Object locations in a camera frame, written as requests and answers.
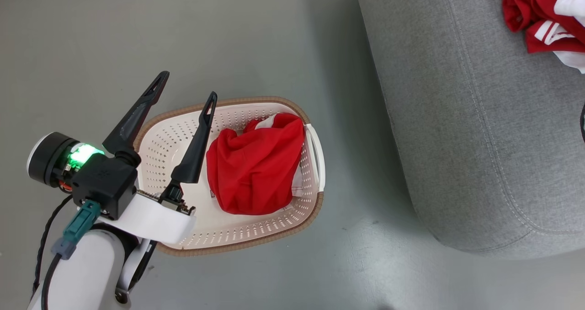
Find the red and white clothing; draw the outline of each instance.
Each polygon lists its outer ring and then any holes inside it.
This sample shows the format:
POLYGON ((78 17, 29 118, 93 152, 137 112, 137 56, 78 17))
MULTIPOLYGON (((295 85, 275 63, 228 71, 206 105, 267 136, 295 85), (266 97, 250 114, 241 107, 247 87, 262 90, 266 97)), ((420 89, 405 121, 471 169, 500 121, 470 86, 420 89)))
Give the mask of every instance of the red and white clothing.
POLYGON ((510 30, 526 29, 529 53, 554 52, 585 73, 585 0, 503 0, 510 30))
POLYGON ((230 214, 271 214, 303 193, 299 168, 305 127, 294 114, 253 120, 242 135, 219 133, 207 151, 207 181, 230 214))

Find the green led light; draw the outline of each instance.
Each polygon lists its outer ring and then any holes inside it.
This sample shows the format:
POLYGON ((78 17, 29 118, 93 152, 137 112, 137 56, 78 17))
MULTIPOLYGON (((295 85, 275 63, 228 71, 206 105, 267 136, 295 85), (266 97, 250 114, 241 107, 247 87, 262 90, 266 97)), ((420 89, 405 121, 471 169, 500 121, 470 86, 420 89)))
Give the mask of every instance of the green led light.
POLYGON ((89 144, 83 144, 69 155, 69 165, 73 169, 79 169, 93 154, 104 154, 103 151, 92 147, 89 144))

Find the basket rim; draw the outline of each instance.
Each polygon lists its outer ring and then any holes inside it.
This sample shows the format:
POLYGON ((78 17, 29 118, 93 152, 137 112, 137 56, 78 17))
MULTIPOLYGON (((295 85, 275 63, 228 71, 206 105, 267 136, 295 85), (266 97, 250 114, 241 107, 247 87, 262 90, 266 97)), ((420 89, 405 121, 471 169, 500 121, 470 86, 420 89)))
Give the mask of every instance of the basket rim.
MULTIPOLYGON (((284 99, 282 97, 277 97, 277 96, 244 97, 241 99, 220 100, 220 101, 218 101, 217 106, 224 107, 224 106, 233 106, 233 105, 238 105, 238 104, 253 104, 253 103, 277 103, 277 104, 285 105, 285 106, 291 108, 293 111, 295 111, 296 114, 298 114, 298 116, 303 120, 303 123, 305 125, 311 123, 309 121, 309 117, 305 114, 305 112, 299 106, 297 106, 297 104, 295 104, 294 102, 292 102, 290 100, 284 99)), ((199 103, 199 104, 196 104, 194 106, 189 106, 189 107, 165 112, 163 114, 159 114, 158 116, 155 116, 154 118, 150 119, 148 122, 146 122, 146 124, 144 124, 142 126, 142 128, 138 132, 138 135, 136 136, 136 139, 134 140, 134 150, 136 152, 138 152, 138 150, 140 149, 140 144, 142 143, 142 140, 144 139, 144 136, 157 123, 159 123, 163 120, 169 119, 169 118, 181 116, 182 114, 188 114, 191 112, 200 111, 203 109, 204 105, 205 105, 204 103, 199 103)), ((311 225, 311 223, 313 223, 313 221, 315 220, 317 214, 319 214, 319 211, 320 211, 321 206, 323 204, 323 198, 324 198, 324 192, 323 191, 318 192, 317 199, 315 201, 315 207, 313 208, 313 210, 311 211, 309 216, 303 222, 301 222, 301 224, 299 224, 298 226, 295 226, 293 228, 290 228, 290 229, 279 231, 277 233, 274 233, 273 235, 266 235, 265 237, 260 237, 258 239, 252 239, 251 241, 242 241, 240 243, 235 243, 235 244, 231 244, 231 245, 221 245, 221 246, 197 248, 197 249, 189 249, 189 250, 186 250, 184 248, 179 250, 176 248, 169 247, 167 245, 163 245, 163 243, 158 243, 157 250, 162 251, 162 252, 169 254, 169 255, 172 255, 172 256, 187 257, 187 256, 199 256, 199 255, 207 255, 207 254, 217 254, 219 252, 241 250, 243 248, 249 248, 249 247, 269 243, 270 241, 276 241, 277 239, 288 237, 289 235, 294 235, 295 233, 298 233, 298 232, 306 229, 309 225, 311 225)))

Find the basket handle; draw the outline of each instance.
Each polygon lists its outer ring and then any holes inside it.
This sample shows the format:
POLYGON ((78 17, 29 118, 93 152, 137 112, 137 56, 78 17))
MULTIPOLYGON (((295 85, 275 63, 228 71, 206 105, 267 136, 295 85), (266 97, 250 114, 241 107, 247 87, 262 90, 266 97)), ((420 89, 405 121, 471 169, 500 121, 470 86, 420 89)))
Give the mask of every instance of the basket handle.
POLYGON ((313 125, 307 124, 307 138, 311 141, 311 147, 309 151, 315 154, 315 162, 317 165, 317 173, 319 175, 319 191, 322 192, 325 189, 325 159, 323 156, 323 148, 319 136, 313 128, 313 125))

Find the white stripe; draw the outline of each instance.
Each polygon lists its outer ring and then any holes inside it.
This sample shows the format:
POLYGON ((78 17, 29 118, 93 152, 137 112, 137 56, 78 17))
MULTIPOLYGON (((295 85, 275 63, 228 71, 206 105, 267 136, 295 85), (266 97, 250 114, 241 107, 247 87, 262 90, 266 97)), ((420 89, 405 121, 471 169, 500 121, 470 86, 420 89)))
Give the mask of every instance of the white stripe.
POLYGON ((534 34, 534 37, 536 37, 536 39, 542 41, 544 39, 545 35, 547 35, 548 28, 550 27, 551 24, 552 24, 552 21, 544 22, 541 25, 541 27, 539 27, 537 33, 534 34))
POLYGON ((563 27, 560 27, 560 24, 558 24, 558 23, 553 24, 552 28, 550 29, 550 32, 547 35, 547 39, 545 39, 545 45, 550 45, 553 43, 553 41, 556 41, 556 40, 562 38, 562 37, 553 38, 554 35, 556 35, 559 32, 562 32, 559 29, 566 31, 563 27))

